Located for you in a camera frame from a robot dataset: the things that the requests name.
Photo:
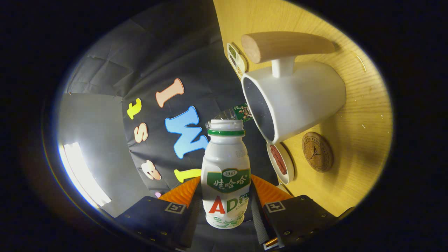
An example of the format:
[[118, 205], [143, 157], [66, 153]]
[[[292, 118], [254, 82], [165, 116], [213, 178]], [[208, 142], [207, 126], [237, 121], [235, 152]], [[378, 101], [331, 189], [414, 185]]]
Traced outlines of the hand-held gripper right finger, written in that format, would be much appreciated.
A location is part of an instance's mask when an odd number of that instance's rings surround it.
[[301, 245], [331, 228], [354, 210], [334, 216], [309, 196], [291, 196], [251, 175], [251, 212], [259, 244], [266, 251]]

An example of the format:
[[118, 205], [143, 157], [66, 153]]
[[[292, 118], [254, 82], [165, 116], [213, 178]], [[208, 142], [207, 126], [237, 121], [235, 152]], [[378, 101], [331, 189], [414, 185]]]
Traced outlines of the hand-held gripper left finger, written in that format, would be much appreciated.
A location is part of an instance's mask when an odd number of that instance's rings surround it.
[[200, 177], [194, 177], [159, 198], [144, 196], [117, 217], [103, 211], [114, 231], [159, 250], [192, 246], [200, 215]]

